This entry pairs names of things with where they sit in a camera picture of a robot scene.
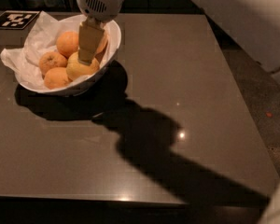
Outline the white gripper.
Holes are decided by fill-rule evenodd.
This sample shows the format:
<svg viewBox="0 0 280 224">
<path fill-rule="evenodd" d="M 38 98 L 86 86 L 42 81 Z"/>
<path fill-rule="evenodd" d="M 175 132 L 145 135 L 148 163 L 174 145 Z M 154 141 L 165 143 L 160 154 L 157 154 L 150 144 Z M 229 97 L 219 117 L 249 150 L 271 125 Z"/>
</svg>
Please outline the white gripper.
<svg viewBox="0 0 280 224">
<path fill-rule="evenodd" d="M 114 20 L 122 7 L 124 0 L 77 0 L 77 6 L 82 14 L 88 17 L 79 25 L 78 59 L 89 64 L 98 54 L 96 50 L 104 36 L 102 22 Z"/>
</svg>

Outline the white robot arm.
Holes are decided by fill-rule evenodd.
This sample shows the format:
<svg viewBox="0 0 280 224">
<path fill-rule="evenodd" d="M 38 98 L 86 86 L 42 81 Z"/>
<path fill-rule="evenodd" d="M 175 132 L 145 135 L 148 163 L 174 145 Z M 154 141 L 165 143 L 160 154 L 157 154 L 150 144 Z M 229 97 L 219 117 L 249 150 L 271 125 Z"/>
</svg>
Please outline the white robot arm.
<svg viewBox="0 0 280 224">
<path fill-rule="evenodd" d="M 133 97 L 95 122 L 198 224 L 280 224 L 280 0 L 124 14 Z"/>
</svg>

